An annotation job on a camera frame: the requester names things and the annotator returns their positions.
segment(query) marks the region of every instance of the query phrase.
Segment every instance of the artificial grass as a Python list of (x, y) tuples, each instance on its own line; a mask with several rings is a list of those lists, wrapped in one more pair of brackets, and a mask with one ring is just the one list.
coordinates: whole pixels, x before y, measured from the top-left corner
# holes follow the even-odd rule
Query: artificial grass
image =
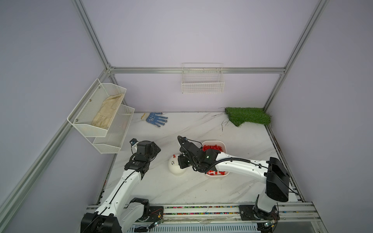
[(225, 113), (229, 120), (237, 127), (244, 122), (253, 122), (262, 125), (271, 123), (271, 116), (264, 112), (262, 108), (225, 108)]

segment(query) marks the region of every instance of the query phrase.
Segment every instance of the white wire basket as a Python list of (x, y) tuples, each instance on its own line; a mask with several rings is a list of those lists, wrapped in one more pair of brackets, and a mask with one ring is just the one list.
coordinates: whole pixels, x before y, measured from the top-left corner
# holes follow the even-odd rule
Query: white wire basket
[(96, 79), (92, 84), (92, 86), (94, 85), (97, 85), (97, 87), (85, 102), (82, 110), (76, 115), (76, 109), (80, 105), (78, 104), (68, 116), (68, 122), (70, 122), (70, 124), (74, 126), (101, 154), (115, 154), (122, 148), (135, 109), (119, 104), (118, 108), (116, 108), (115, 114), (111, 118), (108, 129), (102, 129), (91, 125), (92, 120), (107, 97), (123, 94), (123, 97), (120, 99), (120, 102), (122, 102), (126, 92), (126, 89), (121, 86), (110, 83), (101, 83), (98, 79)]
[[(107, 97), (111, 95), (123, 94), (123, 97), (120, 100), (120, 102), (122, 102), (124, 99), (124, 94), (126, 93), (126, 89), (121, 86), (111, 83), (101, 83), (99, 80), (98, 82), (98, 87), (95, 89), (82, 110), (78, 113), (75, 120), (73, 122), (69, 121), (72, 126), (74, 126), (84, 137), (105, 137), (107, 135), (113, 123), (114, 117), (111, 119), (108, 129), (91, 125), (92, 120), (100, 110), (103, 101)], [(118, 110), (119, 107), (116, 109), (114, 116), (116, 116)]]
[(181, 90), (183, 94), (223, 93), (223, 63), (183, 63)]
[(92, 145), (101, 154), (116, 154), (119, 153), (122, 148), (124, 138), (126, 137), (129, 123), (131, 122), (132, 116), (135, 109), (121, 104), (118, 108), (118, 112), (114, 117), (111, 127), (107, 132), (107, 136), (102, 138), (95, 138)]

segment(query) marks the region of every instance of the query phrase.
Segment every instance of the white marble surface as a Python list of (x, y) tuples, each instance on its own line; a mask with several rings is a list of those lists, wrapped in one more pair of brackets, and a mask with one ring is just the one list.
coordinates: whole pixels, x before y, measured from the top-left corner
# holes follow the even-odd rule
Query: white marble surface
[[(101, 199), (103, 201), (118, 183), (124, 165), (132, 155), (129, 144), (132, 138), (154, 141), (161, 148), (132, 193), (132, 197), (147, 198), (151, 204), (254, 202), (265, 187), (263, 183), (234, 173), (222, 178), (209, 178), (193, 171), (191, 167), (183, 175), (174, 176), (169, 171), (167, 162), (173, 154), (180, 153), (178, 135), (200, 142), (220, 140), (226, 145), (228, 154), (242, 158), (278, 158), (263, 125), (244, 123), (241, 127), (236, 127), (224, 113), (165, 113), (168, 122), (161, 128), (141, 121), (141, 116), (142, 113), (135, 113), (132, 118)], [(289, 196), (290, 201), (297, 201), (293, 193)]]

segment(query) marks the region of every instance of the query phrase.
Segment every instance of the blue glove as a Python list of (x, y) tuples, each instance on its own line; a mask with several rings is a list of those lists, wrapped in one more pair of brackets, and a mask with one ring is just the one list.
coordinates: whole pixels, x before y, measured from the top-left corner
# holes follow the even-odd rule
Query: blue glove
[(148, 118), (146, 118), (146, 122), (161, 127), (160, 125), (164, 125), (164, 122), (167, 122), (165, 119), (168, 119), (168, 117), (159, 116), (161, 114), (163, 113), (150, 113)]

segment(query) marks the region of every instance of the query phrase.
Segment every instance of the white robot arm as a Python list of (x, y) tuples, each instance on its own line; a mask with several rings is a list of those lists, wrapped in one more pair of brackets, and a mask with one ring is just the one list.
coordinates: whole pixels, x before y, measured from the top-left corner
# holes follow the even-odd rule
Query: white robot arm
[(249, 176), (266, 184), (253, 207), (257, 219), (266, 219), (277, 202), (289, 200), (289, 174), (282, 163), (273, 157), (269, 161), (248, 160), (235, 157), (217, 150), (206, 152), (198, 148), (187, 138), (178, 136), (180, 152), (178, 163), (181, 169), (192, 166), (193, 170), (207, 173), (209, 170), (229, 171)]
[[(150, 162), (160, 152), (160, 148), (150, 141), (138, 142), (131, 140), (135, 153), (125, 165), (125, 170), (121, 179), (110, 193), (108, 198), (102, 203), (95, 213), (86, 213), (81, 221), (81, 233), (123, 233), (137, 220), (147, 220), (149, 217), (149, 200), (134, 198), (130, 201), (126, 209), (132, 191), (140, 183), (144, 174), (149, 169)], [(148, 229), (157, 226), (162, 219), (153, 223), (147, 229), (140, 232), (147, 232)]]

